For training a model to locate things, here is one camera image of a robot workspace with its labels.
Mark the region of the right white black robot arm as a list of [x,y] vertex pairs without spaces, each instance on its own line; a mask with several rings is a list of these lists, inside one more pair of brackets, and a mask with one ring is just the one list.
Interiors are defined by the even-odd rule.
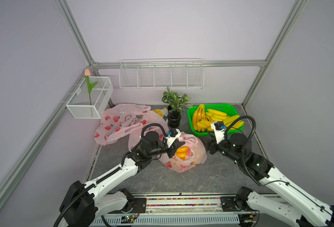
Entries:
[[242,187],[234,205],[241,211],[261,211],[291,227],[334,227],[334,205],[328,205],[301,189],[288,179],[272,162],[251,150],[256,131],[252,116],[241,116],[229,125],[222,121],[211,123],[209,138],[204,140],[207,151],[228,157],[245,175],[259,186],[274,191],[286,204],[266,198]]

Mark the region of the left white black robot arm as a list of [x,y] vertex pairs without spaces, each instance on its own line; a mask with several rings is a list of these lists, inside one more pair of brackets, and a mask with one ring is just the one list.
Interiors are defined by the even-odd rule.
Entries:
[[166,132],[157,123],[145,126],[140,141],[124,154],[120,164],[99,177],[85,183],[76,181],[69,187],[53,225],[57,227],[65,220],[70,227],[88,227],[95,218],[104,214],[130,211],[134,197],[128,190],[122,189],[112,195],[108,193],[146,168],[156,156],[167,154],[172,158],[185,144],[178,140],[181,135],[179,129]]

